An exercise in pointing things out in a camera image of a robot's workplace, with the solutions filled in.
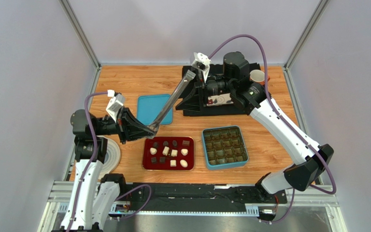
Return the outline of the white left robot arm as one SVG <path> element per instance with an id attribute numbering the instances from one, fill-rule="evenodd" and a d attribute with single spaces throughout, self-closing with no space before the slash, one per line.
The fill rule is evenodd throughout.
<path id="1" fill-rule="evenodd" d="M 154 135 L 129 108 L 111 116 L 95 117 L 84 109 L 75 111 L 70 123 L 74 138 L 75 180 L 60 232 L 101 232 L 113 202 L 126 190 L 122 174 L 105 174 L 107 135 L 118 135 L 121 143 Z"/>

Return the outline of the orange mug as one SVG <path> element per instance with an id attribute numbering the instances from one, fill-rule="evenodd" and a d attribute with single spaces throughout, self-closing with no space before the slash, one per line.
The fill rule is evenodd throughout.
<path id="1" fill-rule="evenodd" d="M 264 86 L 266 81 L 270 80 L 270 77 L 266 76 L 262 70 L 252 70 L 250 72 L 250 79 Z"/>

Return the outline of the red chocolate tray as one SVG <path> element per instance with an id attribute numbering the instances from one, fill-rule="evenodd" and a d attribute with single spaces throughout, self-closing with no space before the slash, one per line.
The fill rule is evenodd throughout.
<path id="1" fill-rule="evenodd" d="M 146 139 L 142 166 L 149 171 L 190 171 L 195 166 L 195 142 L 191 137 Z"/>

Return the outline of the blue tin lid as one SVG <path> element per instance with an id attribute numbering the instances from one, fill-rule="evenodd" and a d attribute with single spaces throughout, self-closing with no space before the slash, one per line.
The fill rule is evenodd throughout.
<path id="1" fill-rule="evenodd" d="M 150 125 L 169 99 L 170 94 L 143 95 L 137 101 L 137 119 L 144 125 Z"/>

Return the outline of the blue chocolate tin box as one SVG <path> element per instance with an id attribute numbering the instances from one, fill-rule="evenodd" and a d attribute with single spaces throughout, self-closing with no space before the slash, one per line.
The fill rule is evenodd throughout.
<path id="1" fill-rule="evenodd" d="M 208 170 L 242 167 L 249 161 L 241 129 L 236 125 L 204 129 L 202 143 Z"/>

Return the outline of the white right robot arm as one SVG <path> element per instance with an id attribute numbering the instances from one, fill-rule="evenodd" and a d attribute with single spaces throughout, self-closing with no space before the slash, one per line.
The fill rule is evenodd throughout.
<path id="1" fill-rule="evenodd" d="M 292 164 L 278 172 L 264 175 L 256 188 L 263 195 L 285 189 L 305 191 L 327 170 L 334 153 L 328 145 L 320 145 L 308 137 L 277 105 L 267 90 L 268 75 L 261 69 L 250 69 L 240 52 L 224 55 L 223 72 L 210 75 L 211 60 L 202 53 L 193 53 L 191 70 L 209 95 L 229 94 L 236 108 L 259 122 L 283 146 Z"/>

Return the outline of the floral square plate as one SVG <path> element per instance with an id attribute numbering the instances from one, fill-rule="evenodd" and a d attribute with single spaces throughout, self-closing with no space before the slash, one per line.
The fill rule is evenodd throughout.
<path id="1" fill-rule="evenodd" d="M 208 106 L 221 106 L 221 105 L 230 105 L 230 104 L 233 104 L 233 101 L 229 93 L 209 96 L 207 98 Z"/>

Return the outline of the white round plate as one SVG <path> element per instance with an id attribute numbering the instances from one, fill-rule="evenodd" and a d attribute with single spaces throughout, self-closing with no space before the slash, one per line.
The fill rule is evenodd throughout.
<path id="1" fill-rule="evenodd" d="M 99 179 L 102 179 L 106 174 L 110 174 L 111 171 L 119 165 L 121 161 L 121 149 L 113 139 L 105 136 L 100 137 L 106 138 L 108 141 L 103 168 L 99 175 Z"/>

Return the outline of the black cloth placemat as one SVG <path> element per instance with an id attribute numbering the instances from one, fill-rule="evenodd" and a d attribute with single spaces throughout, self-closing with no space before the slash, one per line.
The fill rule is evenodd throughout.
<path id="1" fill-rule="evenodd" d="M 227 84 L 222 65 L 211 65 L 207 82 L 203 83 L 198 77 L 191 81 L 175 109 L 183 111 L 184 116 L 244 115 L 245 112 L 233 104 Z"/>

